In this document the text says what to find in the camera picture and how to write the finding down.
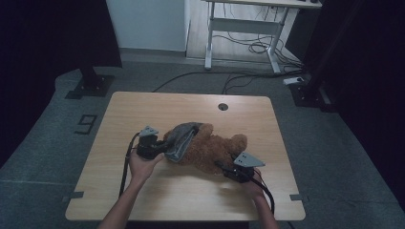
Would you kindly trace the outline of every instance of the human arm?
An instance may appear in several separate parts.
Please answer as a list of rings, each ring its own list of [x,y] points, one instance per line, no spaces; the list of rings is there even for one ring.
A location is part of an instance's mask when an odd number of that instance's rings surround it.
[[[258,181],[262,180],[259,176],[260,170],[255,170],[257,173],[255,173],[253,178]],[[263,189],[252,181],[242,183],[241,185],[245,192],[251,197],[256,206],[257,214],[259,216],[259,221],[262,225],[262,228],[279,229],[278,223],[271,213],[270,207],[268,206],[268,202],[266,200],[265,194],[263,193]]]
[[[129,162],[131,181],[127,189],[117,200],[116,204],[114,204],[104,220],[98,225],[98,229],[125,228],[140,189],[146,180],[152,175],[155,165],[163,158],[164,155],[160,154],[156,156],[155,159],[146,161],[140,158],[135,151],[131,152]]]

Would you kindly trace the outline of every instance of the gray carpet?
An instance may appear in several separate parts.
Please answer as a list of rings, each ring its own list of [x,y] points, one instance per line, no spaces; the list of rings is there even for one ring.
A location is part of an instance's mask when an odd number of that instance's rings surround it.
[[[242,69],[215,67],[215,72]],[[48,108],[0,171],[0,228],[96,228],[98,222],[65,219],[96,131],[113,92],[152,92],[170,78],[203,72],[201,65],[123,62],[123,69],[99,68],[115,81],[105,97],[65,99],[79,71],[56,79]],[[162,93],[220,94],[227,74],[194,74],[163,87]],[[405,228],[405,214],[350,129],[338,114],[295,107],[284,79],[256,79],[230,94],[270,97],[307,217],[297,228]],[[236,84],[243,84],[241,79]],[[97,115],[89,135],[77,125]],[[291,228],[280,222],[281,228]],[[258,228],[256,222],[250,228]]]

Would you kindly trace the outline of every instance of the metal leg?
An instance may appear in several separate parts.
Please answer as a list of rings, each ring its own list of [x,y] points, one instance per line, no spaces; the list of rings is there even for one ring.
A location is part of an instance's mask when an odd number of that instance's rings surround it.
[[[271,42],[270,49],[267,50],[268,58],[270,59],[271,66],[275,73],[281,72],[280,68],[278,66],[278,63],[277,63],[277,56],[275,55],[275,50],[277,47],[277,43],[280,39],[281,32],[283,31],[283,27],[286,22],[288,11],[289,11],[289,8],[286,8],[284,10],[283,18],[279,22],[279,26],[277,27],[277,32],[275,34],[273,41]]]
[[[206,45],[205,51],[205,69],[211,70],[211,61],[212,61],[212,27],[214,23],[214,10],[215,10],[215,3],[212,3],[211,6],[211,15],[209,17],[209,27],[208,27],[208,44]]]

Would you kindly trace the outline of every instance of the white desk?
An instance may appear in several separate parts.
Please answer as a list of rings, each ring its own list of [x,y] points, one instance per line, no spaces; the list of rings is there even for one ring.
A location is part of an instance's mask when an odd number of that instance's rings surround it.
[[[280,39],[283,26],[286,22],[288,10],[290,8],[299,8],[299,9],[322,8],[322,4],[319,1],[317,3],[311,3],[310,0],[307,0],[306,2],[298,0],[203,0],[203,1],[212,3],[211,14],[209,18],[208,44],[206,45],[206,52],[205,52],[205,68],[207,70],[211,69],[211,62],[212,62],[212,49],[213,49],[212,32],[235,31],[244,33],[274,35],[274,39],[271,42],[270,49],[267,50],[267,55],[274,72],[280,73],[281,71],[277,63],[277,57],[275,56],[275,49]],[[284,10],[283,17],[279,22],[251,21],[240,19],[216,18],[214,17],[215,3],[272,6],[272,7],[283,7],[286,9]]]

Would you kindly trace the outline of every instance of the desk frame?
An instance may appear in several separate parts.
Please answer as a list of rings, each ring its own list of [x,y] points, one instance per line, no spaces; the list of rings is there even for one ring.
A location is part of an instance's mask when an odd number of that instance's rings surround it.
[[[275,73],[281,73],[280,67],[278,65],[278,58],[275,56],[275,50],[280,39],[281,32],[286,22],[289,8],[291,6],[296,8],[320,8],[322,5],[320,3],[308,5],[303,4],[287,4],[283,1],[218,1],[218,0],[205,0],[208,4],[211,2],[211,13],[209,17],[209,27],[208,27],[208,43],[206,45],[205,51],[205,64],[206,70],[211,70],[212,68],[212,33],[213,31],[233,31],[233,32],[244,32],[244,33],[258,33],[266,35],[274,35],[274,39],[271,42],[270,48],[267,49],[266,53],[270,60],[270,64]],[[279,22],[263,22],[263,21],[252,21],[252,20],[241,20],[241,19],[228,19],[228,18],[216,18],[214,16],[215,3],[235,3],[235,4],[248,4],[248,5],[266,5],[274,7],[285,7],[282,19]]]

